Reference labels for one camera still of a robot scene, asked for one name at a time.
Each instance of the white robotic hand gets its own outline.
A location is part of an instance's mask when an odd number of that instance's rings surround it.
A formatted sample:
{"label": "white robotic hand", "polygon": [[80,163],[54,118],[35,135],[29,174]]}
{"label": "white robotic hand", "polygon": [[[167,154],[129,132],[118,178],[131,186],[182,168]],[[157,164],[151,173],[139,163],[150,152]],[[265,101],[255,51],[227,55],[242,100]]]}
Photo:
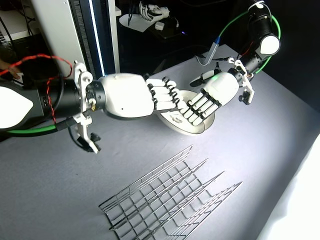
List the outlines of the white robotic hand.
{"label": "white robotic hand", "polygon": [[138,118],[154,111],[186,108],[177,84],[167,78],[147,79],[131,73],[117,73],[99,79],[105,92],[105,111],[122,118]]}
{"label": "white robotic hand", "polygon": [[239,84],[232,74],[220,72],[180,112],[190,123],[198,126],[219,107],[226,105],[237,94],[238,89]]}
{"label": "white robotic hand", "polygon": [[161,19],[165,19],[169,17],[169,9],[167,7],[159,7],[157,5],[143,5],[140,1],[139,3],[139,10],[141,16],[151,23],[155,23],[160,21]]}

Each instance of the gray tabletop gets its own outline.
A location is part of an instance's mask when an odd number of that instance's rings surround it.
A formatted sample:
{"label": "gray tabletop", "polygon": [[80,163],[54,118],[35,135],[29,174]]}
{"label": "gray tabletop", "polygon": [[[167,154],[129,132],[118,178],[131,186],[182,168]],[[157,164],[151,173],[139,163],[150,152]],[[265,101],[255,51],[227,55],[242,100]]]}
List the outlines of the gray tabletop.
{"label": "gray tabletop", "polygon": [[[216,53],[228,56],[236,53],[226,45]],[[193,58],[155,77],[198,91],[189,82],[213,67]],[[0,239],[116,239],[98,205],[189,145],[190,165],[209,158],[201,176],[225,171],[219,189],[243,181],[189,239],[255,239],[319,134],[320,114],[264,72],[252,85],[251,105],[235,97],[199,136],[174,132],[155,115],[121,121],[96,112],[89,130],[102,138],[97,155],[77,148],[68,131],[2,142]]]}

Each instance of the metal frame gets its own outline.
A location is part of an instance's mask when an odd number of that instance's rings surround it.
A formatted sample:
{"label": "metal frame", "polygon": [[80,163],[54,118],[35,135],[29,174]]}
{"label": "metal frame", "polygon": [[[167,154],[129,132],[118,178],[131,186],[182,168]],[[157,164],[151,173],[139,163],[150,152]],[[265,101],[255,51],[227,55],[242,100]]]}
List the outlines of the metal frame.
{"label": "metal frame", "polygon": [[99,205],[119,240],[182,240],[241,184],[211,194],[186,163],[192,145]]}

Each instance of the metal wire divider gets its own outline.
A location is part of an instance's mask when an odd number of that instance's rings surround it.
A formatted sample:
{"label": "metal wire divider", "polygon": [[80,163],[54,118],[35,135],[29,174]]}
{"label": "metal wire divider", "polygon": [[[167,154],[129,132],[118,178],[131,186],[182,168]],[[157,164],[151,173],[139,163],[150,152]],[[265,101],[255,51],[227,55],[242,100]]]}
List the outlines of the metal wire divider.
{"label": "metal wire divider", "polygon": [[192,145],[99,205],[119,240],[182,240],[241,184],[211,195],[186,163]]}

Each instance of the plate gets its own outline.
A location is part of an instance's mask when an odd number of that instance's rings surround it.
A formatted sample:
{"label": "plate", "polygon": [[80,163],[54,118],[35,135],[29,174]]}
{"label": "plate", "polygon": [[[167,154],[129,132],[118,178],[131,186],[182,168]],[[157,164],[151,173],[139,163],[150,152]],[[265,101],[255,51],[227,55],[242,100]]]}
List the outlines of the plate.
{"label": "plate", "polygon": [[[180,93],[183,96],[183,101],[187,102],[193,99],[197,93],[188,90],[181,90]],[[211,114],[206,120],[200,123],[198,126],[193,126],[180,111],[169,111],[159,113],[160,120],[172,130],[189,136],[196,136],[202,134],[205,130],[211,127],[215,120],[215,114]]]}

